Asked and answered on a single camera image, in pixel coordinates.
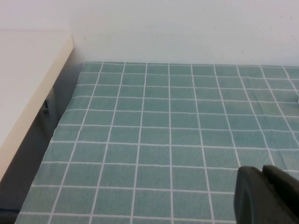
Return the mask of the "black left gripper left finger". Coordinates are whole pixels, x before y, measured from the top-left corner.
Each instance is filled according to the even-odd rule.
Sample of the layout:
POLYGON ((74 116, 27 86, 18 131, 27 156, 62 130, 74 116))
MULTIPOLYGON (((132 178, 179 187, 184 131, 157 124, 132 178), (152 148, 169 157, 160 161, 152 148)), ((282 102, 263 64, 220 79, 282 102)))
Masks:
POLYGON ((249 166, 238 169, 234 211, 238 224, 281 224, 284 219, 274 188, 259 169, 249 166))

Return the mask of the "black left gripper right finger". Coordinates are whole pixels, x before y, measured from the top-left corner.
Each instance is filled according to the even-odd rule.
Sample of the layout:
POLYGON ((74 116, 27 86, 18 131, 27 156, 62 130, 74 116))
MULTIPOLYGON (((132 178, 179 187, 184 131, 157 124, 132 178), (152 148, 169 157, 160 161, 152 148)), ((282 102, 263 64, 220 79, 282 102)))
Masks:
POLYGON ((292 223, 299 222, 299 181, 273 165, 264 165, 262 174, 270 184, 280 208, 288 214, 292 223))

